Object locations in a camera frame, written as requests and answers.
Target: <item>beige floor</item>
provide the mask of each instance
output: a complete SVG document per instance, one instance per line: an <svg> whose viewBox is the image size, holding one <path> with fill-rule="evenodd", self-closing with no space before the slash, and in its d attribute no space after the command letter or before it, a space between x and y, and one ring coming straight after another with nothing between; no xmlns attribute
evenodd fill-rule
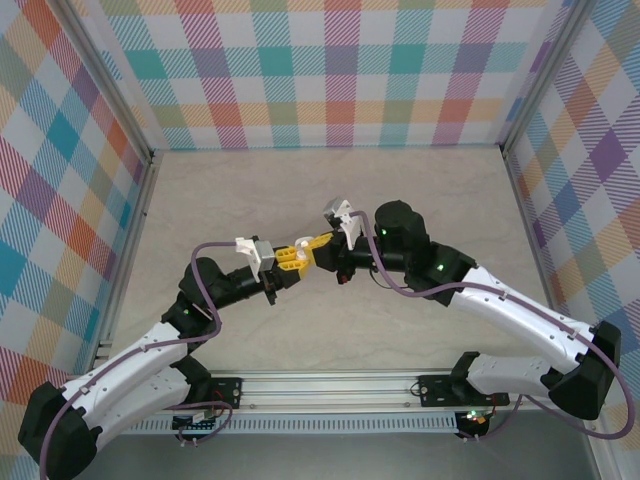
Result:
<svg viewBox="0 0 640 480"><path fill-rule="evenodd" d="M431 238L474 257L544 301L497 149L303 149L166 154L128 285L112 354L171 305L191 250L257 234L273 245L328 230L326 202L343 196L373 216L395 199L420 212ZM232 249L207 252L224 271ZM222 333L194 356L213 370L450 367L466 350L522 355L520 342L468 314L376 286L367 272L336 284L312 271L279 293L221 311Z"/></svg>

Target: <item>white floor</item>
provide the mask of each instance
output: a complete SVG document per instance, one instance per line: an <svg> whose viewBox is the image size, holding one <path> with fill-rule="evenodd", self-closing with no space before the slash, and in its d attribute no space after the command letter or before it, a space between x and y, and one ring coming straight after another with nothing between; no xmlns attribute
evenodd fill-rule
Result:
<svg viewBox="0 0 640 480"><path fill-rule="evenodd" d="M197 244L259 235L274 246L330 230L335 196L373 213L401 199L433 240L474 257L544 303L524 227L495 148L302 149L168 153L160 168L115 334L112 355L175 300ZM208 251L223 271L246 265ZM375 285L365 271L344 286L315 269L279 293L221 311L222 333L194 356L212 370L449 368L460 354L530 351L486 321Z"/></svg>

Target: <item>robotic arm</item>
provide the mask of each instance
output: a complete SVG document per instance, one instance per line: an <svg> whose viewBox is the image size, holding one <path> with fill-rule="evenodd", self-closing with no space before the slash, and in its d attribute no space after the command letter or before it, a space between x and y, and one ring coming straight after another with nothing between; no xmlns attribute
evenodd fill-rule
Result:
<svg viewBox="0 0 640 480"><path fill-rule="evenodd" d="M581 419L598 417L613 373L576 336L597 345L617 366L620 331L616 327L607 322L592 327L565 318L514 291L472 258L431 241L422 216L401 201L378 208L375 235L345 200L330 202L324 215L332 231L299 239L294 246L274 249L257 237L236 239L236 251L248 257L249 266L229 274L212 259L198 258L197 270L215 309L258 293L273 305L276 292L295 285L312 265L335 272L339 284L349 282L356 269L379 267L403 272L414 292L459 284L427 298L482 315L529 342L539 354L505 358L464 353L450 377L452 390L463 404L473 395L509 392L548 397ZM362 236L362 227L371 235ZM500 293L468 285L492 287ZM208 308L191 265L179 288L175 303L138 342L60 389L47 382L31 395L19 441L36 461L43 445L47 446L46 470L52 480L75 477L110 440L154 412L212 399L211 376L190 353L217 333L215 312ZM408 292L407 296L421 295ZM524 305L534 305L571 333ZM46 442L56 416L57 424Z"/></svg>

